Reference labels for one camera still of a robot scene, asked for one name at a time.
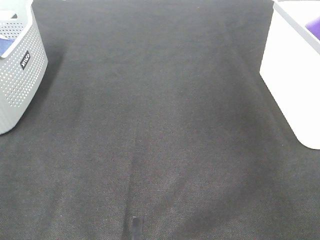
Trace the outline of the purple towel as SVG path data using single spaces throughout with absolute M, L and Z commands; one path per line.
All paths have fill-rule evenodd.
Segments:
M 318 40 L 320 40 L 320 17 L 311 20 L 305 25 L 306 29 L 308 29 Z

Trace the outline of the black fabric table cloth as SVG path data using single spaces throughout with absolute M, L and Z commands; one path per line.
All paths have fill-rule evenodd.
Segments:
M 259 74 L 270 0 L 36 0 L 3 240 L 317 240 L 320 153 Z

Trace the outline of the white plastic storage basket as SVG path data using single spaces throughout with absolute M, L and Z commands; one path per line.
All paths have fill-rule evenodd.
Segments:
M 320 17 L 318 0 L 275 0 L 259 73 L 307 148 L 320 148 L 320 40 L 306 24 Z

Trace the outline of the grey perforated plastic basket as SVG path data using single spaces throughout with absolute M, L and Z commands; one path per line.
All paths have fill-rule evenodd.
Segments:
M 0 56 L 0 133 L 13 129 L 28 108 L 48 66 L 31 0 L 0 2 L 0 38 L 14 40 Z

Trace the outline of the blue towel in grey basket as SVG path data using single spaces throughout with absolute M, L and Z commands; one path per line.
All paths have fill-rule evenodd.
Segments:
M 8 48 L 13 44 L 14 40 L 7 39 L 7 38 L 1 38 L 0 39 L 0 55 L 2 56 Z

